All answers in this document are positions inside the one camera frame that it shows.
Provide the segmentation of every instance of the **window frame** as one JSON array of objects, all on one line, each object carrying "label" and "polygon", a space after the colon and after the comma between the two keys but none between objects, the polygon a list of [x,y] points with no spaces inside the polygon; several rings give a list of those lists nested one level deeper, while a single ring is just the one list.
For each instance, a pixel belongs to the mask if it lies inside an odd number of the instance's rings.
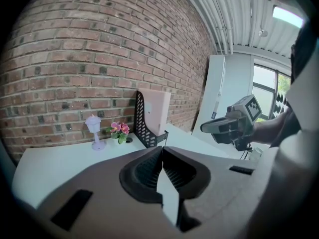
[{"label": "window frame", "polygon": [[275,107],[276,107],[276,99],[277,99],[277,95],[278,95],[278,77],[279,77],[279,74],[281,74],[283,76],[286,76],[288,78],[291,78],[291,76],[288,76],[287,74],[282,73],[282,72],[280,72],[278,70],[269,68],[267,66],[259,65],[259,64],[254,64],[254,68],[253,68],[254,73],[255,73],[255,66],[263,68],[263,69],[266,69],[266,70],[270,70],[272,72],[275,72],[275,87],[276,87],[275,89],[270,88],[270,87],[265,86],[265,85],[262,85],[262,84],[259,84],[259,83],[255,83],[254,80],[253,80],[253,87],[256,87],[256,88],[259,88],[259,89],[262,89],[262,90],[266,90],[266,91],[271,92],[273,94],[273,100],[272,100],[272,104],[271,104],[271,108],[270,108],[270,112],[269,112],[268,116],[266,116],[264,114],[260,115],[260,118],[262,118],[264,120],[270,120],[270,117],[274,113],[274,110],[275,110]]}]

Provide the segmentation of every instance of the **ceiling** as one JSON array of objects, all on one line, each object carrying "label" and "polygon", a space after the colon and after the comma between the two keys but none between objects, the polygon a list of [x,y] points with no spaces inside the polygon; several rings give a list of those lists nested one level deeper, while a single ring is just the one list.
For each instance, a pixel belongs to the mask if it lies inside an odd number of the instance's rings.
[{"label": "ceiling", "polygon": [[[200,10],[201,15],[205,18],[208,27],[211,30],[212,36],[216,42],[216,47],[219,49],[216,34],[208,20],[205,10],[199,3],[199,0],[192,0],[197,8]],[[225,14],[221,9],[220,0],[212,0],[215,5],[220,20],[225,26]],[[300,12],[291,6],[284,5],[277,0],[224,0],[226,5],[228,17],[231,24],[231,34],[233,45],[241,45],[248,47],[255,47],[270,51],[286,58],[290,58],[291,45],[294,44],[299,28],[291,25],[280,19],[272,17],[274,6],[278,5],[281,8],[289,10],[294,14],[302,17]],[[266,37],[260,37],[258,32],[264,29],[268,32]],[[221,40],[220,30],[217,28],[218,39]],[[229,35],[226,29],[223,29],[227,49],[229,50]]]}]

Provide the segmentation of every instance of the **fluorescent light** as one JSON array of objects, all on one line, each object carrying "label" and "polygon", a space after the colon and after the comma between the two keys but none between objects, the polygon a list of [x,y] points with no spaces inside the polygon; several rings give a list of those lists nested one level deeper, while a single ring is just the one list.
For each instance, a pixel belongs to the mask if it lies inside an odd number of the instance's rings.
[{"label": "fluorescent light", "polygon": [[301,28],[303,25],[304,20],[297,15],[293,14],[290,11],[287,11],[285,9],[282,9],[280,7],[275,7],[273,12],[273,17],[282,19],[292,25],[295,25],[298,28]]}]

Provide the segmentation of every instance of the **potted flower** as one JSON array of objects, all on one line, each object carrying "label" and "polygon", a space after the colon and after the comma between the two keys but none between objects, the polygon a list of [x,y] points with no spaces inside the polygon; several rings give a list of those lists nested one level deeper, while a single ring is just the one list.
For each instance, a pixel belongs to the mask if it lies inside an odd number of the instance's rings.
[{"label": "potted flower", "polygon": [[118,143],[122,144],[126,142],[126,138],[129,134],[129,127],[125,123],[113,122],[110,127],[106,129],[106,132],[111,132],[112,139],[118,139]]}]

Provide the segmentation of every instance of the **white table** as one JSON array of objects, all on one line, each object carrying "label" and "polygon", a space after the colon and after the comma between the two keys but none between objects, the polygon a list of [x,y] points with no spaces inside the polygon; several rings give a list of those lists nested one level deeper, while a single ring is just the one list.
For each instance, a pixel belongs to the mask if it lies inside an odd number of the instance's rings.
[{"label": "white table", "polygon": [[[167,146],[174,146],[207,155],[227,157],[226,153],[214,148],[196,137],[171,125],[166,125],[169,132]],[[133,142],[118,145],[113,139],[106,139],[106,146],[101,151],[94,151],[91,142],[27,149],[16,168],[12,192],[34,208],[57,187],[83,171],[85,168],[111,158],[119,157],[137,150],[144,145],[133,134]],[[167,217],[176,222],[178,210],[178,193],[162,170],[159,175],[158,192],[163,194],[163,211]]]}]

